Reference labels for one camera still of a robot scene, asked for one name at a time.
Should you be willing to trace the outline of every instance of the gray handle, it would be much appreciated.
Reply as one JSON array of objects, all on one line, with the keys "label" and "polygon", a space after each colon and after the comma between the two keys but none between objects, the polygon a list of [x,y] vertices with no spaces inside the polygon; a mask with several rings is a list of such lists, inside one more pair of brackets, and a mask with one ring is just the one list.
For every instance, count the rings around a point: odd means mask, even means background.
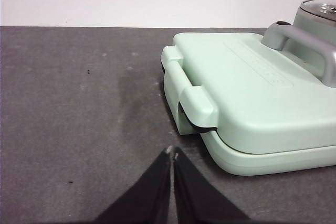
[{"label": "gray handle", "polygon": [[291,25],[273,23],[265,32],[261,43],[275,50],[282,50],[288,39],[309,47],[324,58],[322,83],[336,88],[336,46],[326,40]]}]

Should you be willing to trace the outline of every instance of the appliance base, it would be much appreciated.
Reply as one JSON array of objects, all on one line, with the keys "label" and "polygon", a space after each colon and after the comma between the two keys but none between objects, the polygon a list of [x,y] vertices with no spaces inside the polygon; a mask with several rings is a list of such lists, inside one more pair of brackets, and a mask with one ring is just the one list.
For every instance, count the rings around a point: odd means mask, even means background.
[{"label": "appliance base", "polygon": [[336,164],[335,145],[279,153],[249,154],[226,145],[215,131],[203,133],[201,137],[217,165],[234,175],[283,173]]}]

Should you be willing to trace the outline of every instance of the sandwich maker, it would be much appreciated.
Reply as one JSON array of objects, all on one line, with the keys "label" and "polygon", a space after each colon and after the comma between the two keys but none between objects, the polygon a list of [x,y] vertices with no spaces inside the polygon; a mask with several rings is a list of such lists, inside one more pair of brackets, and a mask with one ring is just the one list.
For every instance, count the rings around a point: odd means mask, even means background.
[{"label": "sandwich maker", "polygon": [[199,133],[225,171],[336,165],[336,0],[303,1],[264,36],[177,34],[161,63],[178,132]]}]

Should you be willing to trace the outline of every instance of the dark gray table surface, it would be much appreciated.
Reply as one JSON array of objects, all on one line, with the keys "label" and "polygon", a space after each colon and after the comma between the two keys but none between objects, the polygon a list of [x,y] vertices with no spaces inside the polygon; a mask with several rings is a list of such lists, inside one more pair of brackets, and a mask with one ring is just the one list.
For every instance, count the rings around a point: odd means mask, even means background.
[{"label": "dark gray table surface", "polygon": [[93,220],[169,145],[253,219],[336,222],[336,167],[234,176],[177,134],[160,55],[183,31],[264,30],[1,28],[3,224]]}]

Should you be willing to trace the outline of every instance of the waffle maker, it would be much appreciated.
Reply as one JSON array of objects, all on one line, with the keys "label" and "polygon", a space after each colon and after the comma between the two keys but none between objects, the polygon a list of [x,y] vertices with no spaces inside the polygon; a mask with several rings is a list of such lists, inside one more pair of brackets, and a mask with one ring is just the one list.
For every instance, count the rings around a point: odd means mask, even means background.
[{"label": "waffle maker", "polygon": [[223,170],[336,165],[336,0],[304,1],[264,36],[177,34],[161,63],[178,132],[199,133]]}]

